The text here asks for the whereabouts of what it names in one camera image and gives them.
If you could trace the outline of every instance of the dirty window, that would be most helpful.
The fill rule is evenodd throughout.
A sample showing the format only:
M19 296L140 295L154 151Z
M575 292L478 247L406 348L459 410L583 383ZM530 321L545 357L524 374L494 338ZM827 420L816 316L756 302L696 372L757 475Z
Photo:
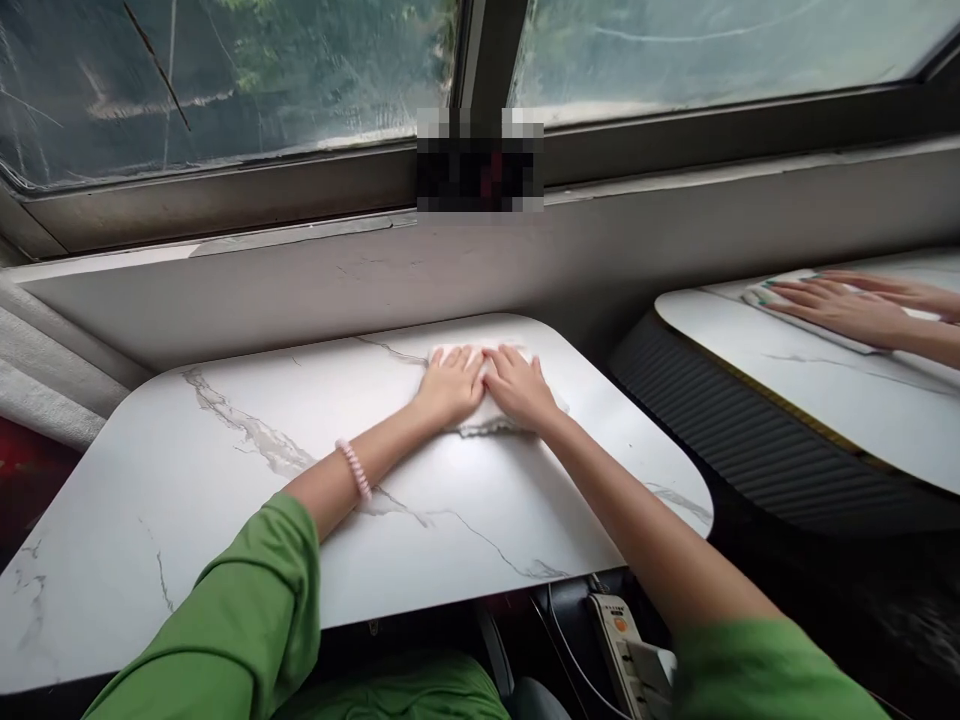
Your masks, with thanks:
M958 20L943 0L530 0L510 104L563 125L903 80Z
M456 0L0 4L0 163L57 190L413 136Z

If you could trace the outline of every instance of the gray curtain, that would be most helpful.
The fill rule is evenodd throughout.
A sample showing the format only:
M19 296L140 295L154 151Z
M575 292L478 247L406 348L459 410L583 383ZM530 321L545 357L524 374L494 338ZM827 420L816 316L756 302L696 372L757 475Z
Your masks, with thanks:
M0 416L85 450L152 375L0 272Z

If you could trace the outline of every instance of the white marble tabletop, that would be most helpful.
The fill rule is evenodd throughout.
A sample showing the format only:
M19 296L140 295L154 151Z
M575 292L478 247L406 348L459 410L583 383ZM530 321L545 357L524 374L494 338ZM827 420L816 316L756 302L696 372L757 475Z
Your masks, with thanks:
M958 250L837 267L960 292ZM960 372L909 353L860 355L743 303L743 289L762 279L668 293L657 299L656 310L674 329L861 449L960 493Z
M109 419L0 576L0 692L116 671L273 493L400 408L440 343L518 339L614 457L700 535L684 453L556 331L486 315L171 370ZM322 627L623 564L530 436L443 435L323 545Z

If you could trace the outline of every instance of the pink beaded bracelet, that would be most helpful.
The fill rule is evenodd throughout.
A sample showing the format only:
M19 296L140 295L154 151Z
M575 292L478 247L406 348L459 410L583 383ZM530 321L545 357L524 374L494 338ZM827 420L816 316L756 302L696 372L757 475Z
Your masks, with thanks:
M357 481L357 489L360 491L360 497L369 502L373 495L370 492L370 485L367 483L367 476L363 472L363 466L360 464L360 461L357 460L357 454L353 451L353 448L350 447L350 443L343 438L337 440L336 445L337 450L342 452L344 457L347 458L350 471L353 473L353 479Z

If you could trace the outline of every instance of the power strip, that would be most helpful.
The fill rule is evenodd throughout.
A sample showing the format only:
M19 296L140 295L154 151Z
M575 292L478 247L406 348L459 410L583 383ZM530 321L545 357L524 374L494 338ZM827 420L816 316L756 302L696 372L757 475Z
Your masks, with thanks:
M630 608L616 595L590 593L588 597L598 620L600 644L606 650L607 668L620 707L634 720L653 720L647 712L643 683L627 644L642 642Z
M620 707L634 720L667 720L672 712L676 657L643 642L622 598L598 593L588 597Z

